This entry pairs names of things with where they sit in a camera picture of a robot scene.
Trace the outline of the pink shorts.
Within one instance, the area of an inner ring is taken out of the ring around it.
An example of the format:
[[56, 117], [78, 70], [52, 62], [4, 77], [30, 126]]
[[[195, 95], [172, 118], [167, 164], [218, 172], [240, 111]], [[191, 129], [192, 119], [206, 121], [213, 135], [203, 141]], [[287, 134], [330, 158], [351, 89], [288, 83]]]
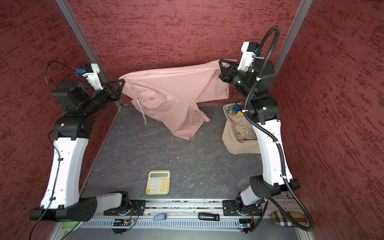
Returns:
[[161, 121], [170, 132], [190, 140], [210, 118], [198, 104], [229, 98], [229, 84], [220, 80], [219, 62], [152, 69], [125, 74], [123, 94], [144, 117]]

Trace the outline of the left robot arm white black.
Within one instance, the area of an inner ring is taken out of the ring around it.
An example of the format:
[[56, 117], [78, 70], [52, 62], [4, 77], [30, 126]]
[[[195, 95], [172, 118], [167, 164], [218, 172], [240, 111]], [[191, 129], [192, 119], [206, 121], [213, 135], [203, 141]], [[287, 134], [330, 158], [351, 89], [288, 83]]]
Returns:
[[124, 80], [106, 83], [88, 95], [90, 84], [69, 80], [59, 83], [52, 92], [64, 114], [53, 130], [54, 159], [51, 175], [40, 207], [32, 209], [30, 220], [86, 222], [97, 213], [113, 210], [127, 214], [130, 201], [126, 192], [81, 198], [80, 173], [85, 150], [97, 113], [120, 99]]

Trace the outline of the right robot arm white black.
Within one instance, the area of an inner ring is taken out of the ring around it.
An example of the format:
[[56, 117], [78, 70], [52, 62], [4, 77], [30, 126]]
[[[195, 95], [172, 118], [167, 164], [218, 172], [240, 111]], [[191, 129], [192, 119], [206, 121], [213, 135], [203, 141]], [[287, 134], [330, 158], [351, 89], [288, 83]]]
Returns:
[[276, 79], [273, 63], [254, 59], [246, 71], [228, 60], [219, 60], [219, 66], [219, 78], [249, 98], [243, 103], [244, 115], [256, 133], [262, 156], [263, 173], [250, 177], [250, 186], [236, 199], [239, 211], [244, 212], [261, 204], [266, 197], [299, 189], [301, 184], [288, 168], [281, 137], [281, 114], [277, 101], [270, 95]]

